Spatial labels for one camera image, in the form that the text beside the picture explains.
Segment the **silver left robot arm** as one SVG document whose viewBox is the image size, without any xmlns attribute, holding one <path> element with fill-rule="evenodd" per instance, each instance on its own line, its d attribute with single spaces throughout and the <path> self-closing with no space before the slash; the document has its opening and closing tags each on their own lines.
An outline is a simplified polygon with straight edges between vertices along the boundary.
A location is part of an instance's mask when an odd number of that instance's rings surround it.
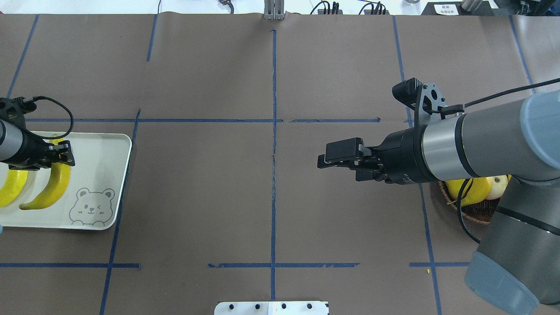
<svg viewBox="0 0 560 315">
<path fill-rule="evenodd" d="M 56 145 L 5 120 L 1 120 L 0 161 L 10 170 L 27 171 L 50 169 L 54 164 L 76 165 L 68 140 Z"/>
</svg>

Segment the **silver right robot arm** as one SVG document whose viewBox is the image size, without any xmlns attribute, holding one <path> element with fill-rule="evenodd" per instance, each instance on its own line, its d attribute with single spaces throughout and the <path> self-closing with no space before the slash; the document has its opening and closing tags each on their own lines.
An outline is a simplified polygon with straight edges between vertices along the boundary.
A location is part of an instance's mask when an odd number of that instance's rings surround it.
<svg viewBox="0 0 560 315">
<path fill-rule="evenodd" d="M 559 307 L 559 92 L 456 116 L 439 102 L 414 104 L 414 126 L 378 146 L 329 143 L 320 169 L 358 181 L 416 184 L 511 175 L 465 274 L 476 295 L 512 315 Z"/>
</svg>

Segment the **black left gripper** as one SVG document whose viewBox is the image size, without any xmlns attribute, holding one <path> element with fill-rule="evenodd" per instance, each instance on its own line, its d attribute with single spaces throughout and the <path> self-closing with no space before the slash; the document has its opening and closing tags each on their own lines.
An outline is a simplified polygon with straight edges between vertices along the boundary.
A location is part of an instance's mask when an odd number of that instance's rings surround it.
<svg viewBox="0 0 560 315">
<path fill-rule="evenodd" d="M 9 169 L 50 169 L 52 163 L 65 163 L 72 167 L 76 165 L 68 140 L 42 140 L 22 131 L 9 136 Z"/>
</svg>

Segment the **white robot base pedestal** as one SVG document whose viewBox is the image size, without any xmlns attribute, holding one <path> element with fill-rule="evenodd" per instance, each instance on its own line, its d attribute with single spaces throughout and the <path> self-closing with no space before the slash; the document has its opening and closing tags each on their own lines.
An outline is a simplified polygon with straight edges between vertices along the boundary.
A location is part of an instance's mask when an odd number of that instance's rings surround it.
<svg viewBox="0 0 560 315">
<path fill-rule="evenodd" d="M 220 302 L 214 315 L 329 315 L 326 301 L 228 301 Z"/>
</svg>

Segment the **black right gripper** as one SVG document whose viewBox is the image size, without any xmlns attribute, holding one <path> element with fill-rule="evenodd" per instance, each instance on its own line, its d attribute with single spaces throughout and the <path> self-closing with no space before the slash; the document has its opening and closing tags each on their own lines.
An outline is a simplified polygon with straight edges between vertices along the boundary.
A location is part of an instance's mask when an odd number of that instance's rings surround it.
<svg viewBox="0 0 560 315">
<path fill-rule="evenodd" d="M 377 181 L 388 184 L 437 182 L 422 152 L 422 136 L 426 127 L 408 128 L 386 136 L 374 146 L 372 161 L 358 161 L 372 156 L 362 138 L 354 137 L 326 144 L 325 154 L 317 157 L 317 168 L 346 168 L 355 171 L 355 181 Z"/>
</svg>

